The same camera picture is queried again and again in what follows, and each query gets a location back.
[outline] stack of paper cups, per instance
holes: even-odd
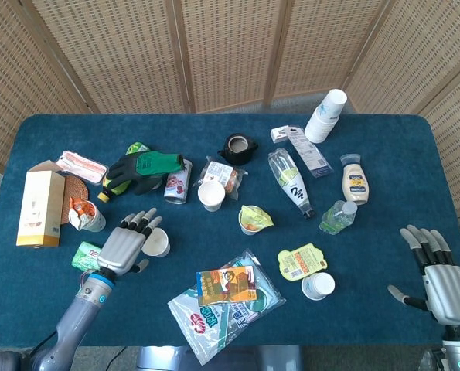
[[[332,89],[315,109],[305,128],[305,137],[312,143],[322,143],[338,122],[339,114],[347,101],[346,93]]]

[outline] cable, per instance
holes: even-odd
[[[51,335],[49,335],[47,338],[45,338],[44,340],[42,340],[39,344],[37,344],[37,346],[36,346],[34,349],[32,349],[32,351],[29,353],[29,358],[32,358],[32,356],[33,356],[34,354],[36,354],[36,352],[39,350],[39,348],[40,348],[41,346],[43,346],[44,344],[46,344],[47,341],[48,341],[49,339],[51,339],[54,335],[56,335],[56,330],[54,330],[53,333],[52,333]]]
[[[124,346],[123,349],[122,349],[120,352],[118,352],[117,355],[114,356],[113,359],[112,359],[111,361],[109,361],[109,363],[107,364],[107,367],[106,367],[105,371],[108,371],[108,370],[109,370],[109,367],[110,367],[111,364],[114,362],[114,360],[115,360],[116,358],[118,358],[118,357],[120,356],[120,354],[122,354],[122,352],[124,352],[124,350],[125,350],[126,348],[127,348],[127,347]]]

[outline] red label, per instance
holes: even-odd
[[[203,334],[204,332],[206,332],[206,325],[204,324],[204,320],[198,314],[192,314],[190,316],[190,321],[194,325],[194,330],[198,334]]]

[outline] water bottle cap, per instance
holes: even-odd
[[[341,210],[346,214],[346,215],[352,215],[356,213],[357,210],[357,205],[353,201],[348,201],[346,202]]]

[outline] floor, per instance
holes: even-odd
[[[262,104],[249,104],[224,112],[232,113],[269,113],[269,114],[310,114],[324,94],[293,97],[276,100],[270,107]],[[354,113],[347,104],[343,113]],[[306,371],[326,371],[348,369],[349,371],[397,370],[414,371],[418,368],[425,349],[431,345],[344,345],[344,346],[307,346],[303,348]],[[73,361],[73,371],[105,370],[108,362],[121,347],[80,347]],[[110,371],[135,369],[137,347],[128,347],[114,361]]]

